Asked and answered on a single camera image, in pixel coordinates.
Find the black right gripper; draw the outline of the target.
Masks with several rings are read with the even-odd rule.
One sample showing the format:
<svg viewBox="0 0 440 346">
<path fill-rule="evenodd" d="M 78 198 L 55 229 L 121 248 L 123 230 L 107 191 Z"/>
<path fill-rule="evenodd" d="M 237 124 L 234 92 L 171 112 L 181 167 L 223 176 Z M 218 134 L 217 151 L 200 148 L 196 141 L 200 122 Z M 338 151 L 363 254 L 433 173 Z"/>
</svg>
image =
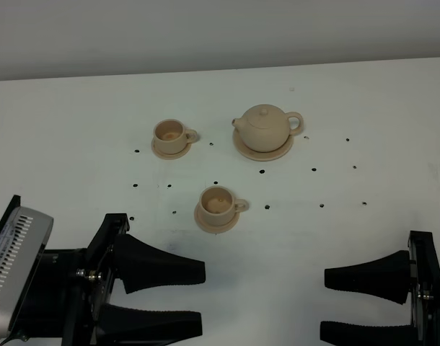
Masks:
<svg viewBox="0 0 440 346">
<path fill-rule="evenodd" d="M 411 231 L 408 248 L 409 252 L 401 250 L 360 265 L 328 268 L 324 281 L 326 288 L 363 293 L 398 304 L 407 301 L 410 291 L 413 327 L 322 321 L 322 341 L 338 346 L 408 346 L 417 345 L 418 335 L 419 345 L 440 345 L 440 267 L 433 234 Z"/>
</svg>

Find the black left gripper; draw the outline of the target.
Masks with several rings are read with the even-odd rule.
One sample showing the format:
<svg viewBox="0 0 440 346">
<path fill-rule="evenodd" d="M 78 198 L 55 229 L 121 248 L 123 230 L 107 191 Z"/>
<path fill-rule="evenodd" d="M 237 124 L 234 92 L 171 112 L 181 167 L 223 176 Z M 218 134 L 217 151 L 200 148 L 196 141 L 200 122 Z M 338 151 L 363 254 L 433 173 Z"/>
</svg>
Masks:
<svg viewBox="0 0 440 346">
<path fill-rule="evenodd" d="M 45 250 L 10 337 L 89 345 L 98 311 L 115 279 L 113 254 L 127 294 L 206 281 L 204 262 L 151 247 L 126 234 L 128 230 L 126 214 L 108 213 L 88 247 Z M 98 345 L 170 345 L 202 334 L 201 314 L 194 311 L 142 311 L 106 304 L 97 320 Z"/>
</svg>

